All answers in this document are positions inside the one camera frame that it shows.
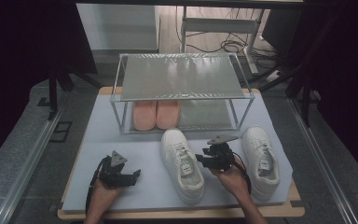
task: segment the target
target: black curtain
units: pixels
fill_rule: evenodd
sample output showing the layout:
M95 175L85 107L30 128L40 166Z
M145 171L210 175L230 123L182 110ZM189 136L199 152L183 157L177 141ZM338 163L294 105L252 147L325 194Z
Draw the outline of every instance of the black curtain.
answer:
M96 74L75 4L0 1L0 147L52 67Z
M313 89L322 96L318 109L358 162L358 1L343 8L312 73Z

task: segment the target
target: white sneaker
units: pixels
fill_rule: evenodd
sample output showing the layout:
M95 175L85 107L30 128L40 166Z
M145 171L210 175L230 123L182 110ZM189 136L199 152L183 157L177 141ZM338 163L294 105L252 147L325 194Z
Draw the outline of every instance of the white sneaker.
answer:
M280 183L278 161L266 132L258 127L250 127L243 134L242 145L248 159L248 175L251 179L252 195L267 200Z
M170 171L180 198L186 203L199 202L204 179L185 136L180 130L172 128L162 135L161 144L162 160Z

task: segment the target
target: person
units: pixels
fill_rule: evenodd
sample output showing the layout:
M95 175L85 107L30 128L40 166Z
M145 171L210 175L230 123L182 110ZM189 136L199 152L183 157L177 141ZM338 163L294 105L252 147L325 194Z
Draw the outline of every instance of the person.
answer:
M236 158L236 160L238 164L241 164L238 158ZM248 193L248 185L237 167L231 166L231 168L225 172L214 169L210 170L212 174L220 180L225 189L236 198L246 217L247 223L267 223L267 220L257 209L251 195ZM84 220L84 224L99 223L103 213L115 202L122 190L123 188L107 189L103 182L97 179L94 184L94 190L89 202L89 211Z

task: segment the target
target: orange slipper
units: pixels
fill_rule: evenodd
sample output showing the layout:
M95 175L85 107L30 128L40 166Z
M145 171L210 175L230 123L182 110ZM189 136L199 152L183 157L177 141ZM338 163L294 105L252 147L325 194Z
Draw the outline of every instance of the orange slipper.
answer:
M148 131L156 125L157 101L137 101L133 104L132 122L138 131Z
M179 122L179 101L158 101L156 124L160 129L176 127Z

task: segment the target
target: dark background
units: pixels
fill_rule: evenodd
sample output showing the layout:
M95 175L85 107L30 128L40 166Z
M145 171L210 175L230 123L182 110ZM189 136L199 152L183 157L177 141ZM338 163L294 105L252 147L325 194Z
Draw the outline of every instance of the dark background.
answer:
M358 1L342 6L309 71L319 111L358 162ZM263 37L279 51L283 71L298 65L328 15L315 8L270 11Z
M96 74L75 4L0 1L0 147L28 104L30 89L50 72L68 74L67 67Z

